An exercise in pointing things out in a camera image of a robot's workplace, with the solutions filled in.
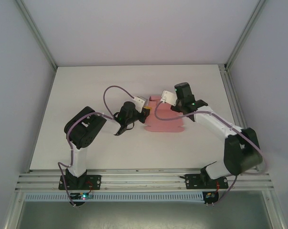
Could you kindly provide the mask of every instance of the glass panel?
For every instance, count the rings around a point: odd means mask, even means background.
[[[25,202],[20,229],[268,229],[260,192],[231,192],[215,207],[190,202]]]

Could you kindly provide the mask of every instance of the metal corner post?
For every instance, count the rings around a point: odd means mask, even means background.
[[[218,67],[225,87],[226,95],[228,97],[234,122],[236,125],[239,125],[241,127],[247,127],[247,123],[243,115],[238,95],[236,93],[231,76],[223,64],[219,64]]]
[[[34,20],[32,19],[29,10],[27,9],[23,0],[14,0],[14,1],[16,3],[16,7],[18,8],[20,14],[22,15],[22,17],[25,20],[25,23],[28,25],[28,27],[29,27],[30,31],[32,32],[36,42],[38,43],[41,51],[45,55],[46,59],[48,60],[48,62],[50,63],[50,65],[52,66],[54,71],[56,71],[58,66],[55,63],[55,60],[52,57],[51,52],[49,51],[47,45],[45,44],[45,41],[44,41],[41,33],[39,32]]]
[[[227,62],[226,62],[226,69],[229,71],[229,69],[232,67],[235,59],[237,58],[240,50],[242,49],[242,47],[244,46],[249,34],[251,33],[255,23],[257,22],[264,6],[266,5],[266,3],[268,2],[268,0],[259,0],[257,5],[255,6],[255,9],[253,10],[251,17],[249,18],[243,32],[241,33],[240,37],[238,38],[238,41],[233,49],[233,51],[231,52]]]
[[[270,218],[270,223],[274,229],[287,229],[286,222],[282,209],[279,205],[278,198],[275,194],[275,190],[262,191],[263,199],[266,205],[266,209]]]
[[[8,214],[6,216],[3,229],[17,229],[18,228],[18,223],[22,215],[24,197],[25,197],[25,194],[21,192],[13,194],[11,201],[10,201],[10,206],[8,209]]]

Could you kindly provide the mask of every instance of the black mounting bracket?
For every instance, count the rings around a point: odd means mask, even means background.
[[[73,176],[68,169],[66,169],[66,175],[64,175],[68,190],[100,190],[101,188],[101,175],[87,175],[87,171],[80,177]],[[59,190],[65,190],[63,184],[63,178],[60,177]]]
[[[217,189],[217,182],[219,184],[219,189],[229,188],[228,181],[226,177],[220,177],[216,180],[209,180],[207,184],[204,184],[200,174],[185,174],[183,177],[185,179],[186,189]]]

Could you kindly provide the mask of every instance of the white table surface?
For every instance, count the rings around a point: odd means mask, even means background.
[[[142,65],[59,67],[42,122],[31,169],[58,169],[69,163],[70,150],[64,126],[85,106],[108,114],[103,92],[119,85],[134,96],[174,92],[174,85],[188,82],[196,99],[233,123],[225,88],[217,65]],[[117,88],[108,90],[106,101],[113,113],[131,98]],[[211,132],[184,118],[181,133],[152,133],[135,123],[121,136],[100,132],[89,146],[89,169],[201,168],[223,158],[223,143]]]

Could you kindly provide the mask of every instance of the purple cable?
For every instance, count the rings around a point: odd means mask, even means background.
[[[154,110],[154,115],[157,119],[161,120],[161,121],[172,121],[172,120],[176,120],[176,119],[180,119],[180,118],[184,118],[184,117],[188,117],[190,115],[195,115],[195,114],[208,114],[208,115],[212,115],[214,116],[217,120],[219,120],[221,123],[223,123],[225,126],[229,127],[231,130],[233,130],[235,133],[237,133],[239,136],[241,136],[245,141],[247,141],[253,148],[255,148],[262,156],[263,158],[263,161],[265,161],[265,169],[263,171],[259,171],[259,172],[256,172],[256,173],[247,173],[247,172],[244,172],[243,174],[246,174],[246,175],[260,175],[260,174],[263,174],[265,173],[265,171],[267,170],[267,163],[266,163],[266,160],[264,159],[263,157],[263,152],[261,151],[260,148],[257,147],[257,145],[255,145],[252,141],[250,141],[246,136],[244,136],[241,132],[239,132],[238,130],[236,130],[230,123],[228,123],[227,121],[225,121],[224,119],[222,119],[222,117],[218,116],[217,114],[213,113],[213,112],[209,112],[209,111],[194,111],[194,112],[191,112],[191,113],[188,113],[188,114],[184,114],[182,116],[178,116],[178,117],[174,117],[174,118],[160,118],[157,116],[157,109],[159,107],[159,105],[161,104],[162,102],[159,102]]]
[[[83,119],[85,119],[85,118],[87,118],[87,117],[89,117],[89,116],[91,116],[91,115],[100,115],[100,116],[103,116],[103,117],[105,117],[105,118],[112,119],[111,117],[109,117],[109,116],[107,116],[107,115],[104,115],[104,114],[102,114],[102,113],[100,113],[100,112],[91,112],[91,113],[89,113],[89,114],[84,115],[84,116],[81,117],[79,120],[77,120],[77,121],[70,127],[69,131],[67,132],[67,141],[68,141],[68,144],[69,144],[69,146],[70,146],[70,148],[71,148],[71,162],[70,162],[70,165],[67,166],[67,165],[65,165],[65,164],[62,163],[62,162],[58,162],[58,163],[57,163],[57,164],[58,164],[58,167],[59,167],[59,170],[60,170],[60,172],[62,173],[62,179],[63,179],[64,189],[66,190],[66,193],[67,193],[67,195],[68,195],[68,198],[69,198],[70,202],[72,203],[73,207],[75,206],[75,204],[74,204],[74,202],[73,202],[73,200],[72,200],[72,198],[71,198],[71,196],[70,196],[70,194],[69,194],[69,191],[68,191],[68,188],[67,188],[67,184],[66,184],[66,180],[65,180],[65,178],[64,178],[63,170],[62,170],[62,167],[61,167],[60,165],[62,165],[63,167],[66,167],[66,168],[69,168],[69,167],[71,167],[71,166],[73,165],[73,161],[74,161],[74,158],[73,158],[73,146],[72,146],[72,143],[71,143],[71,141],[70,141],[70,133],[71,133],[71,131],[73,130],[73,128],[76,127],[76,125],[77,125],[78,123],[80,123]]]
[[[225,192],[225,193],[218,199],[218,201],[217,201],[216,203],[214,203],[214,204],[218,204],[222,199],[224,199],[224,198],[228,195],[229,191],[233,188],[236,180],[237,180],[237,176],[235,176],[235,179],[234,179],[233,183],[232,183],[232,184],[230,185],[230,187],[226,190],[226,192]]]
[[[108,107],[107,104],[106,104],[105,96],[106,96],[106,92],[107,92],[110,88],[113,88],[113,87],[120,88],[121,90],[125,91],[131,98],[134,99],[134,97],[133,97],[128,91],[126,91],[124,88],[122,88],[122,87],[120,87],[120,86],[112,85],[112,86],[107,87],[106,90],[104,91],[103,101],[104,101],[105,107],[107,108],[108,112],[111,114],[112,119],[114,119],[114,115],[112,114],[112,112],[110,111],[109,107]]]

